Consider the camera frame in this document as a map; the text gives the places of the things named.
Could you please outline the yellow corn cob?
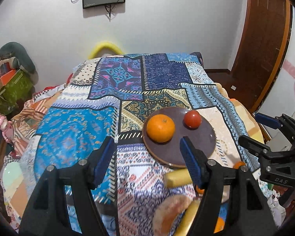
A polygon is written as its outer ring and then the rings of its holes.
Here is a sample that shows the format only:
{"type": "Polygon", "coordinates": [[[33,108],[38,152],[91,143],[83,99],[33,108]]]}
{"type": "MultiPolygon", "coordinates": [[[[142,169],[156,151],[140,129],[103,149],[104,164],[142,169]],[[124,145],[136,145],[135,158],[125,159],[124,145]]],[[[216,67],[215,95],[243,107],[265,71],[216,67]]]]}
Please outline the yellow corn cob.
{"type": "Polygon", "coordinates": [[[174,236],[186,236],[188,234],[189,229],[194,221],[195,215],[197,214],[198,208],[200,206],[200,199],[195,199],[188,206],[185,211],[183,218],[176,229],[174,236]]]}
{"type": "Polygon", "coordinates": [[[166,173],[163,178],[165,188],[177,188],[192,183],[191,176],[186,168],[166,173]]]}

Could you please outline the small tangerine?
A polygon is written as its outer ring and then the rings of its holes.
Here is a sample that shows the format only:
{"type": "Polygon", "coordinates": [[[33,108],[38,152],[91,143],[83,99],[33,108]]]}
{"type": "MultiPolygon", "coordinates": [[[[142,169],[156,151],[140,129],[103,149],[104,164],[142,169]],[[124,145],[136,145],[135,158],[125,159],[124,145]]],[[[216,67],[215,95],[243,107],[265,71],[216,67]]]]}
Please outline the small tangerine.
{"type": "Polygon", "coordinates": [[[198,186],[196,186],[195,189],[196,189],[196,191],[197,191],[197,193],[199,195],[203,195],[204,194],[204,190],[200,189],[198,186]]]}
{"type": "Polygon", "coordinates": [[[236,162],[236,163],[234,164],[233,168],[234,168],[234,169],[239,169],[241,166],[245,166],[245,165],[246,165],[245,162],[243,162],[243,161],[238,161],[238,162],[236,162]]]}

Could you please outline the patchwork blue bed quilt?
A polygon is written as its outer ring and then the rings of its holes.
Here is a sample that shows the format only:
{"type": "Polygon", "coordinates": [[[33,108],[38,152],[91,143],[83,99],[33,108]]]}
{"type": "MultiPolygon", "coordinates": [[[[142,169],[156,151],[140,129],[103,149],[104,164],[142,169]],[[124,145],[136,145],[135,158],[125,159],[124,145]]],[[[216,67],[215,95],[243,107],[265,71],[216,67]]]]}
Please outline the patchwork blue bed quilt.
{"type": "Polygon", "coordinates": [[[21,158],[27,193],[45,168],[69,167],[97,150],[107,136],[117,153],[103,183],[92,191],[104,207],[113,206],[104,224],[112,235],[152,235],[156,208],[172,195],[193,198],[193,186],[167,189],[159,164],[142,137],[146,118],[165,107],[199,109],[215,131],[213,157],[232,167],[237,161],[259,164],[238,145],[248,133],[232,102],[203,68],[200,53],[127,54],[78,65],[71,82],[49,108],[21,158]]]}

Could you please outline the yellow orange blanket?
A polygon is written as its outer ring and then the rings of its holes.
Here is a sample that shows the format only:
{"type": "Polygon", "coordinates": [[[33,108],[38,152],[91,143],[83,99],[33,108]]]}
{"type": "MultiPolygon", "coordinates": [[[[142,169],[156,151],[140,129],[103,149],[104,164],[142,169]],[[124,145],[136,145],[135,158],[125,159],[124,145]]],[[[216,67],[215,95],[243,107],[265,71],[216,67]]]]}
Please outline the yellow orange blanket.
{"type": "Polygon", "coordinates": [[[264,144],[262,131],[258,123],[255,121],[252,115],[248,112],[248,110],[238,100],[229,98],[227,91],[222,87],[220,83],[215,83],[215,84],[217,86],[217,89],[221,93],[221,95],[227,98],[229,101],[231,101],[232,104],[234,105],[237,114],[239,115],[239,117],[241,118],[241,120],[243,121],[245,125],[248,136],[264,144]]]}

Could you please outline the grey plush pillow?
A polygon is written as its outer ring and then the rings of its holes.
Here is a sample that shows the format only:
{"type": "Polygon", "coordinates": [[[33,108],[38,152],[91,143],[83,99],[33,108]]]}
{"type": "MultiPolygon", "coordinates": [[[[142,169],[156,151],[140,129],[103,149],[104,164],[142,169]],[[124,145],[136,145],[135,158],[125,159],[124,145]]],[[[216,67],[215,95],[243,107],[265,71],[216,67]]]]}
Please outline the grey plush pillow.
{"type": "Polygon", "coordinates": [[[28,73],[34,74],[36,67],[29,57],[26,49],[18,42],[10,41],[0,48],[0,60],[17,58],[21,65],[28,73]]]}

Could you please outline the red tomato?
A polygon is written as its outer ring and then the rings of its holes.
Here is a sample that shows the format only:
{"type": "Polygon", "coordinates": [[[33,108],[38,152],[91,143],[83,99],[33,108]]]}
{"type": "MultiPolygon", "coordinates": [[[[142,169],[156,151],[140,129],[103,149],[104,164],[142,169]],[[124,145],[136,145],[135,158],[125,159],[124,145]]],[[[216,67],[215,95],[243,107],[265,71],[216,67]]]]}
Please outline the red tomato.
{"type": "Polygon", "coordinates": [[[201,125],[202,117],[196,110],[190,110],[185,114],[183,122],[187,128],[197,129],[201,125]]]}

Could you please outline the wooden wardrobe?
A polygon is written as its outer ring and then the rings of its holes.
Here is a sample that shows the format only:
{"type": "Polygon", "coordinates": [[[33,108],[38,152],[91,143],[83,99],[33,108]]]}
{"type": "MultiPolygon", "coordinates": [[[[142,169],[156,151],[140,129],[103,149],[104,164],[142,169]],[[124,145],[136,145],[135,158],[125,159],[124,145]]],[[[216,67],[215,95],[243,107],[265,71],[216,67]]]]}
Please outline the wooden wardrobe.
{"type": "Polygon", "coordinates": [[[247,0],[243,33],[232,68],[234,98],[250,113],[262,104],[282,66],[290,38],[290,0],[247,0]]]}

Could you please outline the pale green bowl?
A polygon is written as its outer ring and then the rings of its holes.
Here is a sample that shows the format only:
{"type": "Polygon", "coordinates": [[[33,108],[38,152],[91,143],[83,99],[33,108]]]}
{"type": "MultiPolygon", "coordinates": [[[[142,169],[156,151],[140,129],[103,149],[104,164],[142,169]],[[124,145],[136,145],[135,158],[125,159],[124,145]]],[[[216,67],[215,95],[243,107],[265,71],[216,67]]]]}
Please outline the pale green bowl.
{"type": "Polygon", "coordinates": [[[22,177],[23,174],[18,162],[10,162],[7,164],[2,173],[4,188],[8,189],[20,176],[22,177]]]}

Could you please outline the pink toy figure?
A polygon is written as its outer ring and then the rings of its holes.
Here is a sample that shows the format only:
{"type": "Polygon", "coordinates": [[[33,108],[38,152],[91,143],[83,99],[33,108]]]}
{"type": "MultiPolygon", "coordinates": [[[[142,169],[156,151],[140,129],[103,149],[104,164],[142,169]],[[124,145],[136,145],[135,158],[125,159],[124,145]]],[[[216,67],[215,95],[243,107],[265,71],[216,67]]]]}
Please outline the pink toy figure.
{"type": "Polygon", "coordinates": [[[4,140],[9,143],[13,144],[13,134],[14,134],[14,129],[13,129],[13,123],[7,119],[6,116],[0,113],[0,130],[2,132],[2,136],[4,140]]]}

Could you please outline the green storage box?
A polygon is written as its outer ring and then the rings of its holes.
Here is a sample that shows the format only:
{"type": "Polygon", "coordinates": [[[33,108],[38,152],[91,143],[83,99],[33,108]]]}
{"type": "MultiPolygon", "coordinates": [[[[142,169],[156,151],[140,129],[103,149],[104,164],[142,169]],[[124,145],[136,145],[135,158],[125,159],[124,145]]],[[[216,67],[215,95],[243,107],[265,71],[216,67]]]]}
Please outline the green storage box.
{"type": "Polygon", "coordinates": [[[18,108],[18,101],[25,101],[31,96],[33,84],[22,70],[0,89],[0,113],[8,115],[18,108]]]}

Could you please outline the large orange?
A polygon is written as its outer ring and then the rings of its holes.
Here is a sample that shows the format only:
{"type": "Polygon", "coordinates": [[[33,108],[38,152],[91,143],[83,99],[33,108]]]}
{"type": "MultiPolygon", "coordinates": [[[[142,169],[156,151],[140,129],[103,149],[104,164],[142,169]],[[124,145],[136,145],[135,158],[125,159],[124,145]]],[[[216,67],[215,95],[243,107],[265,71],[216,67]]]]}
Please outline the large orange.
{"type": "Polygon", "coordinates": [[[148,137],[157,143],[166,143],[172,139],[175,133],[175,123],[165,114],[152,116],[146,126],[148,137]]]}
{"type": "Polygon", "coordinates": [[[214,233],[218,233],[222,231],[224,227],[225,227],[224,219],[222,219],[221,217],[218,217],[216,225],[215,225],[214,233]]]}

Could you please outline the peeled pomelo piece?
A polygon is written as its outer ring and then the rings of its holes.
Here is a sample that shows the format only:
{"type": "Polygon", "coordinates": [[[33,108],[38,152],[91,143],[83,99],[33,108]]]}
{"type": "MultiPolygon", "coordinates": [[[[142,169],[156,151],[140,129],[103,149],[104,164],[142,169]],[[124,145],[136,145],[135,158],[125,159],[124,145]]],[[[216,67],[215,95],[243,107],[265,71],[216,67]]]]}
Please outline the peeled pomelo piece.
{"type": "Polygon", "coordinates": [[[152,220],[153,235],[169,235],[176,217],[184,212],[192,199],[185,195],[167,197],[154,212],[152,220]]]}

